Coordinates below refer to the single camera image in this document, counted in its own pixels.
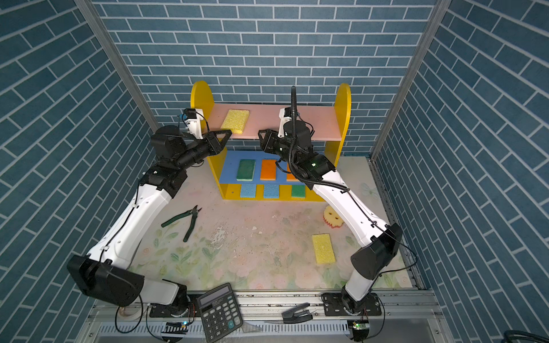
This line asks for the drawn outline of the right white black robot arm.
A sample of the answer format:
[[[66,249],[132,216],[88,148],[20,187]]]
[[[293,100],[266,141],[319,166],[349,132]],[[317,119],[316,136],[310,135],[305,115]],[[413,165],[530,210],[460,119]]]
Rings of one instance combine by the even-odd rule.
[[[347,186],[334,164],[314,151],[309,127],[303,121],[283,124],[283,132],[258,131],[261,149],[276,154],[290,173],[322,197],[350,228],[360,245],[351,257],[353,272],[342,288],[343,307],[350,314],[364,309],[365,298],[396,256],[403,231],[374,214]]]

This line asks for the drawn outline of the black binder clip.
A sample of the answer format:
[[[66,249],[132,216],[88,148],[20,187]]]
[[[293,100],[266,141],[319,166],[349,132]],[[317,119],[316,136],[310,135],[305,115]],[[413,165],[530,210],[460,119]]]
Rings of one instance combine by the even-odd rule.
[[[292,307],[282,313],[284,324],[300,324],[313,319],[313,314],[309,310],[310,303],[305,302]]]

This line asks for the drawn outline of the yellow pink blue shelf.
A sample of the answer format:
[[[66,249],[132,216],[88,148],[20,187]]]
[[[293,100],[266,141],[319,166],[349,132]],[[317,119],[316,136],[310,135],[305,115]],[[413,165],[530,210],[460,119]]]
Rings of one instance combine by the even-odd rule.
[[[337,90],[335,105],[324,106],[303,106],[299,105],[297,111],[300,118],[310,123],[314,128],[313,141],[325,143],[324,155],[334,164],[338,165],[340,155],[350,124],[351,115],[351,90],[348,84],[341,84]],[[258,131],[273,129],[279,131],[279,113],[287,104],[217,104],[214,101],[212,90],[205,81],[194,83],[191,91],[190,105],[192,108],[201,109],[211,130],[219,130],[229,109],[245,109],[250,111],[246,127],[242,134],[233,134],[232,139],[250,140],[256,147],[259,147]],[[254,179],[251,182],[236,180],[237,168],[240,160],[254,159],[256,161]],[[275,181],[261,181],[260,170],[262,160],[278,159],[275,154],[266,154],[260,151],[230,151],[225,148],[220,154],[207,159],[214,180],[224,200],[257,200],[257,201],[297,201],[297,202],[322,202],[323,199],[314,191],[306,187],[306,198],[293,199],[291,188],[299,185],[299,182],[288,182],[287,174],[277,170]],[[242,184],[256,184],[257,194],[254,199],[243,199],[240,197]],[[277,184],[280,186],[280,198],[268,200],[263,198],[264,186],[266,184]]]

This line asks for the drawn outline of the bright green sponge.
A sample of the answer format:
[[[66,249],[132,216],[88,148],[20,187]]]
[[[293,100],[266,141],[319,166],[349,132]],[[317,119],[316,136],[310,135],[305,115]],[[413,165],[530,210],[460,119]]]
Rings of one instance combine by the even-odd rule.
[[[291,188],[291,197],[293,199],[304,199],[306,198],[306,187],[305,185],[293,185]]]

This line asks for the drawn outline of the orange sponge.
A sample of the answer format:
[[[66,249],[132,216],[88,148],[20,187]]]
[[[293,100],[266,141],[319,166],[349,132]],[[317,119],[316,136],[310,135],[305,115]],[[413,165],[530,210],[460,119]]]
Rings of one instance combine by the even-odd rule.
[[[261,181],[275,181],[277,179],[277,167],[276,160],[264,159],[262,160],[260,170]]]

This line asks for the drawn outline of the dark green scrub sponge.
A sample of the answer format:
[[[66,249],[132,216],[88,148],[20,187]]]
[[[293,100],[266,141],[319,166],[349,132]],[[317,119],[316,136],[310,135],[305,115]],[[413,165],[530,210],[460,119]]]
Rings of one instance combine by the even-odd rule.
[[[254,159],[242,159],[237,168],[236,180],[251,182],[254,179],[256,161]]]

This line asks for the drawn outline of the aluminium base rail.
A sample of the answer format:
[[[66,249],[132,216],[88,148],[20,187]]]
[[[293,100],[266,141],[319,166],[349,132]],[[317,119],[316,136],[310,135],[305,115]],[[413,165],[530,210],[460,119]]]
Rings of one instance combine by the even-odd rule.
[[[449,326],[432,291],[376,290],[366,308],[355,314],[339,305],[328,290],[240,291],[235,293],[243,325],[222,342],[452,342]],[[313,319],[284,324],[282,313],[310,303]],[[114,306],[99,303],[86,320],[77,342],[205,342],[201,318],[166,317],[150,310],[138,322],[139,307],[114,318]]]

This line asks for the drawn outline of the pale yellow sponge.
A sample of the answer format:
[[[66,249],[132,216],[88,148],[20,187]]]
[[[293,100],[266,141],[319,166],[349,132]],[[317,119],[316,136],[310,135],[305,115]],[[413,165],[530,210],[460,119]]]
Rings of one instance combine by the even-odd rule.
[[[287,174],[286,180],[288,182],[299,182],[299,180],[293,174]]]

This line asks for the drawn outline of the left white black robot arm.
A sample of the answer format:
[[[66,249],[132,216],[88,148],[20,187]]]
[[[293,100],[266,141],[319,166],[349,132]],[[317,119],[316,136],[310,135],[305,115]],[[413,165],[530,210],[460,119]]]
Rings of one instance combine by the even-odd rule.
[[[149,280],[128,268],[148,228],[186,180],[187,169],[221,153],[231,135],[230,130],[217,130],[198,139],[174,125],[153,134],[155,163],[139,179],[126,210],[87,254],[74,255],[68,262],[69,274],[83,295],[119,307],[158,304],[173,317],[186,315],[186,286]]]

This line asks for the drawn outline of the yellow smiley face sponge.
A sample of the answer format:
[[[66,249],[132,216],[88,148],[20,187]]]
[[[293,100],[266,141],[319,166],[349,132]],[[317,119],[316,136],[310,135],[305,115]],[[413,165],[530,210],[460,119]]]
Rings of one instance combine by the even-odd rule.
[[[324,209],[323,220],[331,228],[342,227],[342,225],[344,224],[341,216],[331,206],[327,206]]]

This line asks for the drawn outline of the black desk calculator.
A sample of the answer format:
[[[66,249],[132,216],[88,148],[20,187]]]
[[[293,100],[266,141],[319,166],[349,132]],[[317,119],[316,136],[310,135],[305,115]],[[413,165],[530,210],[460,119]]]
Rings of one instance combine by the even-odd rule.
[[[221,284],[198,297],[197,306],[207,342],[217,342],[243,325],[240,306],[230,283]]]

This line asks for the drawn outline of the yellow sponge front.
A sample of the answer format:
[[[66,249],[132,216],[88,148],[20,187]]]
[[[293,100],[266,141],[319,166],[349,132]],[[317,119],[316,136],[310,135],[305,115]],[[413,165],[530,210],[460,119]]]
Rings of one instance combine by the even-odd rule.
[[[221,125],[221,129],[230,130],[233,134],[242,134],[249,116],[249,110],[229,109]]]

